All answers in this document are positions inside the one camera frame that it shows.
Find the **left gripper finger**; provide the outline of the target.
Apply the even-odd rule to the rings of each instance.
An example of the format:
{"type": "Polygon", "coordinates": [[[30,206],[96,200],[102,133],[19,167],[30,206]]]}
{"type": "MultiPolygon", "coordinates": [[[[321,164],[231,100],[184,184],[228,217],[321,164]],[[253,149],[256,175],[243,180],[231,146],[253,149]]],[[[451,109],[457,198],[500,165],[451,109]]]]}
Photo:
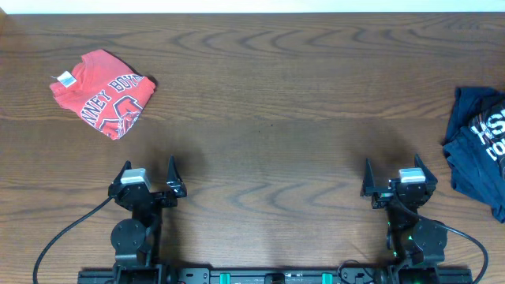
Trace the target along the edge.
{"type": "Polygon", "coordinates": [[[173,155],[170,156],[168,162],[166,184],[176,198],[187,197],[187,188],[180,174],[178,173],[173,155]]]}
{"type": "Polygon", "coordinates": [[[116,176],[116,178],[113,180],[113,184],[114,185],[120,185],[122,182],[121,182],[121,179],[122,179],[122,176],[123,174],[125,173],[126,170],[131,170],[132,167],[131,167],[131,162],[129,160],[127,160],[125,162],[125,164],[123,165],[122,169],[119,171],[118,175],[116,176]]]}

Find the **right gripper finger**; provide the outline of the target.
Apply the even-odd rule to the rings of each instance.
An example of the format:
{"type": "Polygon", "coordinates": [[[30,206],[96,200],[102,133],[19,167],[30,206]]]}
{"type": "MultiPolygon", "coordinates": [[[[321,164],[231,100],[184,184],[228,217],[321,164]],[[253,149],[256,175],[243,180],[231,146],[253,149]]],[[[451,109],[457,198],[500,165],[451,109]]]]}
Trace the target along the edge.
{"type": "Polygon", "coordinates": [[[414,155],[414,165],[417,168],[420,168],[425,176],[425,182],[430,185],[436,185],[438,183],[438,179],[436,176],[428,169],[428,167],[423,163],[419,154],[414,155]]]}
{"type": "Polygon", "coordinates": [[[365,173],[361,185],[360,196],[371,196],[375,192],[375,181],[370,159],[365,160],[365,173]]]}

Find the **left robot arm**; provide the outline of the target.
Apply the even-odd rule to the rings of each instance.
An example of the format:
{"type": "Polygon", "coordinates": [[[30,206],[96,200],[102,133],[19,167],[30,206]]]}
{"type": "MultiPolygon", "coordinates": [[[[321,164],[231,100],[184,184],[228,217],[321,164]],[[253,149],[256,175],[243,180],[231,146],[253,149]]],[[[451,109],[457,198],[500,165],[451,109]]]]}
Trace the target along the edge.
{"type": "Polygon", "coordinates": [[[178,282],[177,271],[159,258],[163,210],[176,207],[178,199],[187,196],[173,156],[168,161],[166,185],[165,191],[151,191],[146,170],[133,169],[129,161],[110,184],[108,196],[132,213],[111,231],[110,242],[115,250],[113,283],[178,282]]]}

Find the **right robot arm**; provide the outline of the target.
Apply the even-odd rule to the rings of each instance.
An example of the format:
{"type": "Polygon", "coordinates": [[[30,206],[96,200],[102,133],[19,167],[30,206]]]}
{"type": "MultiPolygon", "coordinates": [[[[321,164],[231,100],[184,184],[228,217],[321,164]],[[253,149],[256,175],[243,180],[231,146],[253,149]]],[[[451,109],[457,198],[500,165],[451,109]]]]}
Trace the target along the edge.
{"type": "Polygon", "coordinates": [[[445,260],[447,231],[423,219],[417,210],[432,197],[438,183],[435,175],[414,156],[414,166],[400,169],[386,186],[375,183],[372,165],[365,160],[361,196],[371,198],[373,209],[387,212],[387,249],[394,261],[373,272],[375,283],[438,283],[437,264],[445,260]]]}

